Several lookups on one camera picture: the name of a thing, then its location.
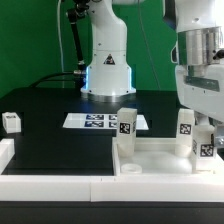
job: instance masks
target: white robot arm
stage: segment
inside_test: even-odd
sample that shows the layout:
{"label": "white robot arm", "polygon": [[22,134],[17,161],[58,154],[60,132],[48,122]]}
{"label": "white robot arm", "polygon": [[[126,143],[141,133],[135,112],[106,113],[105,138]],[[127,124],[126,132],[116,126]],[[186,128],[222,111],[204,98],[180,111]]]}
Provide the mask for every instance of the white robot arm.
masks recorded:
{"label": "white robot arm", "polygon": [[135,4],[142,1],[75,0],[80,16],[86,9],[93,35],[93,56],[86,69],[86,85],[81,89],[83,97],[117,102],[135,94],[132,71],[126,62],[127,27],[114,14],[112,4]]}
{"label": "white robot arm", "polygon": [[[182,105],[223,123],[224,1],[164,0],[163,3],[164,8],[172,8],[164,10],[164,14],[177,32],[175,73],[179,100]],[[224,127],[218,126],[217,130],[215,145],[223,147]]]}

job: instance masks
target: white box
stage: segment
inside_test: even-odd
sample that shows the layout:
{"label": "white box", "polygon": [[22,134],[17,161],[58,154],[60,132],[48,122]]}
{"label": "white box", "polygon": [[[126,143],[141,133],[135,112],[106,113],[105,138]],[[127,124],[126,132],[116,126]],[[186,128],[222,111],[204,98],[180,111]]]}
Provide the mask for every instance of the white box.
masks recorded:
{"label": "white box", "polygon": [[132,156],[135,150],[137,110],[121,108],[117,112],[117,145],[120,156]]}
{"label": "white box", "polygon": [[193,129],[192,165],[196,171],[214,170],[217,148],[212,144],[212,125],[198,125]]}
{"label": "white box", "polygon": [[190,157],[192,147],[192,132],[195,125],[194,111],[180,109],[177,120],[175,154],[179,157]]}
{"label": "white box", "polygon": [[8,134],[21,132],[21,120],[16,113],[3,113],[2,122],[3,127]]}
{"label": "white box", "polygon": [[14,139],[3,139],[0,142],[0,174],[4,171],[14,154]]}

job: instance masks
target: table surface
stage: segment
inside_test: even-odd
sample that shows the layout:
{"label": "table surface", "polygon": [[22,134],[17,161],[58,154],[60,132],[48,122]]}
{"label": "table surface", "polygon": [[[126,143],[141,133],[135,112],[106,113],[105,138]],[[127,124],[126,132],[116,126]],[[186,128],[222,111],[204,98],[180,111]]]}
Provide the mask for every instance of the table surface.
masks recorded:
{"label": "table surface", "polygon": [[17,112],[22,133],[15,138],[15,157],[3,174],[113,175],[112,137],[116,130],[62,128],[67,113],[117,113],[121,107],[137,108],[149,130],[137,137],[175,137],[176,92],[140,91],[136,99],[99,103],[81,99],[72,89],[16,89],[0,100],[2,112]]}
{"label": "table surface", "polygon": [[[99,103],[73,89],[20,88],[0,99],[1,112],[17,112],[22,133],[3,175],[113,175],[115,130],[64,129],[67,113],[117,113],[137,108],[149,126],[137,137],[175,137],[176,92],[138,91],[136,99]],[[223,203],[167,202],[0,202],[0,223],[223,223]]]}

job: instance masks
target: warning label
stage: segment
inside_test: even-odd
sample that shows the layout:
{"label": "warning label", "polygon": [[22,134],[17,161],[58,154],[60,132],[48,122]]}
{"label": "warning label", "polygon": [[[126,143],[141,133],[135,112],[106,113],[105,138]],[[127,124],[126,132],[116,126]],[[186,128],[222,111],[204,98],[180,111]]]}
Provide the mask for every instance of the warning label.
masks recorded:
{"label": "warning label", "polygon": [[111,54],[108,55],[107,59],[104,61],[105,65],[115,65],[114,59]]}

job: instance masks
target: green backdrop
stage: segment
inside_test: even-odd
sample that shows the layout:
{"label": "green backdrop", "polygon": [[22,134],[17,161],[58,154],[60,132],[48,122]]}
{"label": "green backdrop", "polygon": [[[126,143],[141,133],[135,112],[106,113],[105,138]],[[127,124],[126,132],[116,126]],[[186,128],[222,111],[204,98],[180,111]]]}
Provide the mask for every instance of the green backdrop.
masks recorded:
{"label": "green backdrop", "polygon": [[[37,79],[61,71],[57,36],[58,0],[0,1],[0,96],[18,87],[27,87]],[[77,59],[69,22],[65,16],[72,0],[61,7],[65,70],[75,70]],[[128,27],[127,61],[133,68],[134,86],[138,90],[158,89],[149,62],[138,18],[138,6],[114,6],[118,17]],[[170,51],[175,32],[162,20],[162,0],[141,4],[145,34],[154,68],[162,90],[175,90],[174,67]],[[91,23],[88,18],[78,24],[86,62],[91,61]]]}

